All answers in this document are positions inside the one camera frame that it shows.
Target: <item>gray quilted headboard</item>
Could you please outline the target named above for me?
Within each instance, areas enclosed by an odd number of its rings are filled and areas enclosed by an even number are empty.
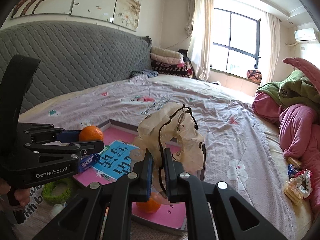
[[[151,39],[79,22],[41,21],[0,31],[0,80],[15,54],[41,63],[21,113],[50,98],[151,69]]]

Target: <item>green jacket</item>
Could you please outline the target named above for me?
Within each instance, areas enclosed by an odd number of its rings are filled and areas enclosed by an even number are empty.
[[[300,70],[293,71],[284,81],[270,82],[258,87],[257,92],[267,93],[284,108],[304,104],[313,108],[320,115],[320,95]]]

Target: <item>air conditioner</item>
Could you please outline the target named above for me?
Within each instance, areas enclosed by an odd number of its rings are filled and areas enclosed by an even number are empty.
[[[319,43],[319,33],[314,28],[295,31],[294,36],[299,42]]]

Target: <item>blue paper with chinese characters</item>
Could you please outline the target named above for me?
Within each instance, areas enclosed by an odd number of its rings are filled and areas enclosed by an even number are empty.
[[[102,152],[100,160],[93,167],[114,179],[119,179],[130,172],[129,155],[133,149],[137,147],[114,141],[109,149]]]

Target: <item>windowsill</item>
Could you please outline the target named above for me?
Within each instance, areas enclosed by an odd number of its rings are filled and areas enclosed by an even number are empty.
[[[248,81],[248,82],[251,82],[251,83],[253,83],[253,84],[260,85],[260,83],[253,82],[253,81],[251,81],[250,79],[247,79],[247,78],[244,78],[244,77],[241,77],[241,76],[237,76],[237,75],[231,74],[231,73],[226,72],[226,71],[221,71],[221,70],[214,69],[214,68],[210,68],[210,71],[217,72],[217,73],[223,73],[223,74],[226,74],[226,75],[228,75],[228,76],[233,76],[233,77],[235,77],[235,78],[239,78],[239,79],[242,79],[242,80],[246,80],[246,81]]]

